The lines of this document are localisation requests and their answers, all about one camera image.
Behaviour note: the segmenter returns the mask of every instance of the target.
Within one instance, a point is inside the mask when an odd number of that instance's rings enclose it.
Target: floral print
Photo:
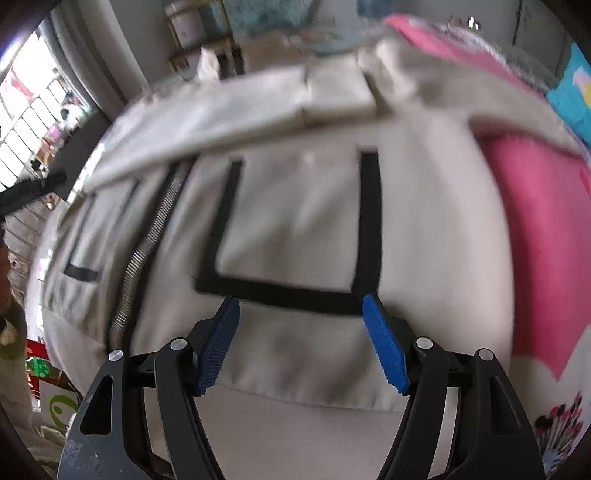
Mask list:
[[[581,393],[577,393],[570,408],[566,404],[555,406],[550,413],[534,422],[535,439],[538,442],[542,462],[549,478],[569,456],[575,438],[581,432]]]

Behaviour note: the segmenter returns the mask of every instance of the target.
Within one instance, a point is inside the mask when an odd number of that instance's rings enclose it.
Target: zipper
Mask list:
[[[128,337],[126,331],[130,324],[135,324],[135,317],[139,313],[139,308],[136,306],[141,304],[141,297],[137,297],[137,292],[142,286],[142,279],[146,278],[150,270],[151,262],[149,260],[160,243],[168,219],[192,167],[193,162],[184,161],[173,168],[172,175],[168,176],[163,188],[164,194],[147,233],[141,238],[138,247],[131,255],[123,276],[115,314],[109,325],[110,350],[127,350],[129,347],[129,345],[125,345],[125,339]]]

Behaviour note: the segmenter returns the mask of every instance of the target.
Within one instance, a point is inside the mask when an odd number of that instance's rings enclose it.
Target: blue gripper pad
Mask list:
[[[240,302],[233,298],[223,311],[216,313],[212,319],[216,322],[207,344],[199,355],[197,364],[196,390],[200,395],[215,385],[217,376],[222,369],[222,364],[238,328],[240,322]]]
[[[363,298],[363,321],[388,383],[404,395],[410,386],[406,357],[372,295]]]

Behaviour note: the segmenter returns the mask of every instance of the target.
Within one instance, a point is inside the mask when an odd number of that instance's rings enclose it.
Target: metal screw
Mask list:
[[[417,347],[423,350],[429,350],[433,346],[433,340],[427,337],[417,338]]]
[[[487,362],[491,361],[495,355],[488,348],[478,350],[478,356]]]
[[[109,360],[112,362],[116,362],[117,360],[121,360],[123,358],[123,352],[121,350],[113,350],[109,354]]]
[[[187,341],[184,338],[175,338],[170,342],[170,348],[173,350],[182,350],[187,346]]]

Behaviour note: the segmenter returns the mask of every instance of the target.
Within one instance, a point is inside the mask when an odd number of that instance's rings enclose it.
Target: pink fabric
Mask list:
[[[441,32],[429,28],[427,24],[421,24],[420,22],[424,22],[423,20],[406,15],[392,15],[386,17],[384,22],[398,30],[412,45],[425,53],[480,68],[540,96],[486,51],[477,48],[469,49],[467,46],[454,42]]]
[[[509,223],[515,276],[513,354],[559,379],[591,323],[591,171],[527,137],[480,141]]]

